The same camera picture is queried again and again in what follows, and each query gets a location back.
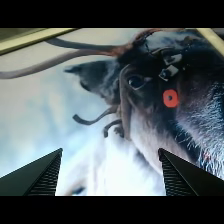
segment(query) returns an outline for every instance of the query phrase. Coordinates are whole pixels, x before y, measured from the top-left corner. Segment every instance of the picture of reindeer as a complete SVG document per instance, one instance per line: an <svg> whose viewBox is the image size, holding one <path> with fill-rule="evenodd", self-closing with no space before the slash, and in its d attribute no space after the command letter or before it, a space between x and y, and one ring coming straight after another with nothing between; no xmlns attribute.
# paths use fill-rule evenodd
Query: picture of reindeer
<svg viewBox="0 0 224 224"><path fill-rule="evenodd" d="M164 195L159 148L224 178L224 61L196 30L147 28L132 41L118 46L59 38L46 42L75 50L21 70L1 71L0 79L32 75L83 56L111 57L64 70L78 76L83 89L109 105L95 120L87 121L75 114L74 121L88 126L112 115L114 120L103 128L102 134L105 141L113 135L117 147L121 146L120 151L96 147L91 162L87 159L89 155L84 156L73 169L74 176L79 174L66 194L80 187L87 195L125 194L124 189L136 183L128 194L148 195L149 189L156 188L154 195ZM116 126L117 136L108 133L112 126ZM121 164L129 159L128 169L121 171L128 179L125 183L118 173L114 176L111 171L119 161L113 154L116 150L121 155Z"/></svg>

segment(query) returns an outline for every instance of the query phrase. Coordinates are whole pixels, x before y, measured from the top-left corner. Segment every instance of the poster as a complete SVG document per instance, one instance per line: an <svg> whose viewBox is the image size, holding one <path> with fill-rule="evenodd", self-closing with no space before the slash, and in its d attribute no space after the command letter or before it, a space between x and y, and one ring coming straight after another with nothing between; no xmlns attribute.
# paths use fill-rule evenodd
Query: poster
<svg viewBox="0 0 224 224"><path fill-rule="evenodd" d="M165 195L164 148L224 178L222 68L196 31L157 28L85 28L3 55L0 177L63 148L56 195Z"/></svg>

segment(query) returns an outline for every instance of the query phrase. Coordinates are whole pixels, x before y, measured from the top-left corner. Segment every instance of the red object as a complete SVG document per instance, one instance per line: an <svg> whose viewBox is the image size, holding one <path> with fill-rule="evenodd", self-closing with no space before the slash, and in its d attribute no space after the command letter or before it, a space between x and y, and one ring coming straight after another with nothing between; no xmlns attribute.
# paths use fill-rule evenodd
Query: red object
<svg viewBox="0 0 224 224"><path fill-rule="evenodd" d="M178 104L177 92L173 89L166 90L163 93L163 102L167 107L176 107Z"/></svg>

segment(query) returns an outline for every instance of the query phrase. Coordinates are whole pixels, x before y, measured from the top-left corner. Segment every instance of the red ring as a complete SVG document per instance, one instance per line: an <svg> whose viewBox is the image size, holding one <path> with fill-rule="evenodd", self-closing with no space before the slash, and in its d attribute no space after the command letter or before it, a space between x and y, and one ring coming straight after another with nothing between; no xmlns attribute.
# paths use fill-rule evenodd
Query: red ring
<svg viewBox="0 0 224 224"><path fill-rule="evenodd" d="M166 90L163 93L163 102L167 107L174 108L178 105L177 92L173 89Z"/></svg>

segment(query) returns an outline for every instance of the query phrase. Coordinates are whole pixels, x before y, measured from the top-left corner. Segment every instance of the reindeer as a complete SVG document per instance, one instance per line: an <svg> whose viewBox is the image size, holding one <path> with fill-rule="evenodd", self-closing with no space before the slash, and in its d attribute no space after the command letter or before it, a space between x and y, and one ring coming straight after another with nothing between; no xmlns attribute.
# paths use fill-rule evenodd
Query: reindeer
<svg viewBox="0 0 224 224"><path fill-rule="evenodd" d="M94 121L85 121L77 114L74 120L91 125L108 114L116 114L117 119L104 128L104 137L111 126L118 125L115 132L134 145L141 155L137 153L138 158L157 173L162 173L157 150L165 148L223 178L224 62L197 32L149 28L121 46L58 38L47 42L79 50L22 70L0 72L0 78L31 75L75 57L111 56L109 61L65 69L80 77L84 89L111 105Z"/></svg>

